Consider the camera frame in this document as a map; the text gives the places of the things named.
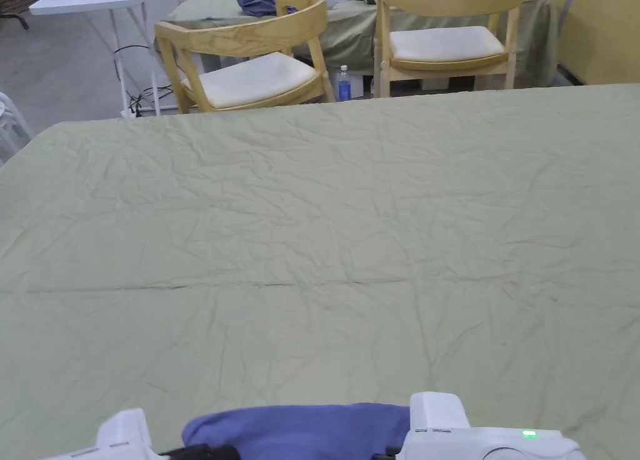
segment yellow wall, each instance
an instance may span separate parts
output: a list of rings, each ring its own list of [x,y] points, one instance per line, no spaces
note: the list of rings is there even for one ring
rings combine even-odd
[[[586,84],[640,82],[640,0],[574,0],[559,60]]]

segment white folding table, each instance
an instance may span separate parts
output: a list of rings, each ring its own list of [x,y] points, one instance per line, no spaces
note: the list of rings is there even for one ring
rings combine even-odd
[[[145,0],[38,0],[35,2],[29,10],[34,15],[50,15],[56,13],[84,13],[86,17],[86,21],[88,24],[96,31],[98,38],[102,40],[104,45],[109,50],[109,53],[113,55],[113,52],[116,53],[116,68],[117,75],[121,79],[121,93],[122,93],[122,105],[124,108],[123,116],[129,116],[129,95],[127,93],[127,87],[125,82],[125,76],[129,78],[129,80],[135,85],[138,91],[142,92],[139,86],[136,84],[136,81],[131,76],[129,71],[123,65],[123,53],[119,51],[121,49],[121,39],[118,34],[118,27],[116,24],[116,18],[114,15],[114,10],[119,8],[126,8],[127,12],[131,16],[133,23],[135,24],[137,30],[140,32],[142,37],[144,38],[144,42],[146,46],[149,48],[149,68],[151,70],[151,84],[153,87],[153,96],[154,96],[154,108],[156,111],[156,115],[160,115],[160,104],[158,101],[158,83],[156,81],[156,70],[154,64],[156,62],[156,51],[153,45],[153,31],[150,28],[148,17],[146,16],[146,5],[144,4]],[[134,7],[140,5],[142,12],[142,21],[138,19],[136,13],[134,12]],[[88,15],[88,12],[98,11],[98,10],[108,10],[109,16],[111,17],[111,26],[113,28],[113,44],[111,44],[106,38],[104,38],[102,32],[96,25],[91,21],[91,16]],[[145,95],[142,95],[143,99],[147,102],[148,98]]]

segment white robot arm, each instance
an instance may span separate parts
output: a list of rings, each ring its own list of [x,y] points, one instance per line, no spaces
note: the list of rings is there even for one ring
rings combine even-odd
[[[586,460],[580,445],[555,430],[471,427],[462,402],[452,394],[424,391],[411,396],[410,430],[396,460]],[[168,460],[151,450],[141,409],[105,422],[96,445],[48,460]]]
[[[123,410],[98,430],[96,445],[48,460],[166,460],[151,450],[151,436],[140,408]]]
[[[409,411],[397,460],[586,460],[580,445],[556,430],[471,427],[453,394],[414,394]]]

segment black cable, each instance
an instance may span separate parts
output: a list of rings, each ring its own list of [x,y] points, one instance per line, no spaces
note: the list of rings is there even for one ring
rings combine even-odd
[[[138,49],[146,49],[149,50],[149,46],[147,45],[139,45],[139,44],[131,44],[131,45],[126,45],[126,46],[121,46],[121,48],[115,50],[113,52],[113,68],[116,72],[116,77],[117,77],[117,81],[118,82],[122,82],[121,77],[119,77],[118,74],[118,65],[116,63],[116,59],[115,59],[115,55],[119,52],[122,52],[123,50],[127,50],[127,49],[132,49],[132,48],[138,48]],[[163,87],[158,87],[157,88],[158,91],[160,90],[168,90],[167,93],[161,95],[158,97],[158,101],[160,101],[161,98],[164,98],[167,95],[170,95],[171,93],[173,93],[174,91],[171,89],[171,85],[166,85]],[[138,94],[137,96],[133,96],[128,90],[125,90],[127,92],[127,95],[129,95],[129,111],[132,114],[135,114],[136,117],[141,117],[142,115],[140,114],[140,103],[142,102],[142,98],[144,97],[144,95],[146,94],[146,92],[148,91],[152,91],[153,87],[150,88],[145,88],[144,90],[142,90],[142,92],[140,94]]]

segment green table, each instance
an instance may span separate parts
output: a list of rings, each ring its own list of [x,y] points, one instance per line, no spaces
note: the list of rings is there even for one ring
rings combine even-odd
[[[185,28],[226,27],[255,22],[242,14],[237,0],[187,0],[174,10],[167,22]],[[486,17],[433,18],[402,11],[392,15],[392,30],[486,25]],[[499,30],[504,38],[506,18]],[[349,1],[329,10],[329,24],[320,37],[329,68],[347,64],[350,70],[373,72],[373,36],[376,7]],[[517,75],[533,86],[546,86],[556,71],[558,19],[552,0],[527,0],[522,7],[517,39]],[[303,47],[296,54],[306,56]]]

